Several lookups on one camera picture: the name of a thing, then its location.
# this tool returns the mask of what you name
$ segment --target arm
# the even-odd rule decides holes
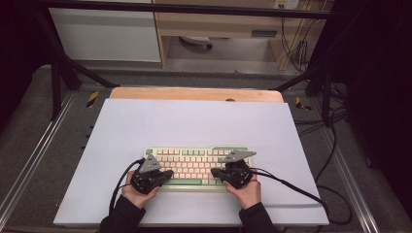
[[[130,183],[133,172],[127,173],[126,183]],[[154,198],[159,187],[148,195],[136,191],[131,185],[121,189],[121,196],[113,212],[100,223],[99,233],[131,233],[137,231],[137,225],[145,215],[144,206]]]
[[[223,183],[227,191],[237,198],[242,207],[239,216],[247,233],[279,232],[261,203],[260,182],[256,175],[253,175],[246,186],[239,189],[234,188],[228,182]]]

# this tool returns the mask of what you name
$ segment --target black sleeve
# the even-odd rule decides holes
[[[261,202],[241,210],[239,216],[247,233],[279,233]]]
[[[99,233],[135,233],[137,225],[145,215],[145,209],[140,210],[125,197],[120,196],[111,214],[100,223]]]

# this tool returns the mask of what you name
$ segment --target hand-mounted device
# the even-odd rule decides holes
[[[160,172],[161,166],[152,154],[147,159],[143,158],[143,161],[134,171],[130,183],[138,192],[149,194],[155,187],[167,182],[173,176],[173,171]]]
[[[257,154],[254,151],[232,150],[226,157],[220,160],[225,163],[224,169],[212,168],[210,172],[214,178],[229,182],[236,189],[239,189],[251,180],[252,173],[244,158]]]

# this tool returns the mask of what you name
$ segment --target gray floor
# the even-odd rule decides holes
[[[277,74],[276,63],[268,51],[267,42],[262,40],[216,39],[214,48],[206,50],[201,47],[183,44],[178,39],[172,41],[169,66],[159,65],[130,67],[113,66],[108,71],[105,64],[94,67],[96,73],[115,83],[128,85],[165,85],[165,86],[199,86],[267,89],[283,83],[295,75],[290,68]],[[233,55],[234,48],[239,48]],[[40,69],[33,76],[20,106],[14,112],[9,125],[0,135],[0,200],[3,200],[25,162],[35,149],[42,134],[50,123],[52,115],[52,93],[50,71]],[[15,210],[11,214],[6,229],[13,227],[31,227],[31,232],[56,231],[52,224],[57,211],[56,203],[64,196],[65,190],[76,170],[87,136],[92,131],[90,126],[96,121],[103,101],[110,94],[110,89],[102,88],[87,78],[82,78],[84,86],[75,93],[73,105],[66,118],[52,139],[43,160],[25,191],[22,193]],[[302,91],[305,82],[283,93],[285,101],[291,106],[294,119],[317,119],[314,111],[298,109],[295,97],[302,103],[310,105]],[[100,90],[99,96],[91,109],[86,102],[93,90]],[[367,168],[361,146],[357,141],[351,123],[336,123],[337,145],[358,183],[370,212],[381,232],[412,232],[412,223],[379,170]],[[304,126],[298,126],[301,132]],[[309,166],[314,176],[325,163],[330,148],[322,130],[301,137]],[[334,160],[327,167],[319,184],[335,189],[349,201],[345,185],[336,169]],[[322,196],[330,207],[330,217],[343,220],[347,217],[347,207],[340,198],[321,190]],[[293,228],[288,232],[308,231],[313,229]],[[363,228],[354,213],[352,221],[346,225],[331,224],[324,227],[325,232],[363,232]]]

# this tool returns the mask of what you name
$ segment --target keyboard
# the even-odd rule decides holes
[[[204,148],[147,148],[143,157],[152,154],[159,162],[160,171],[172,170],[173,177],[161,191],[225,191],[224,184],[210,172],[212,168],[224,168],[222,159],[232,150],[248,150],[246,147]],[[244,159],[252,166],[251,158]]]

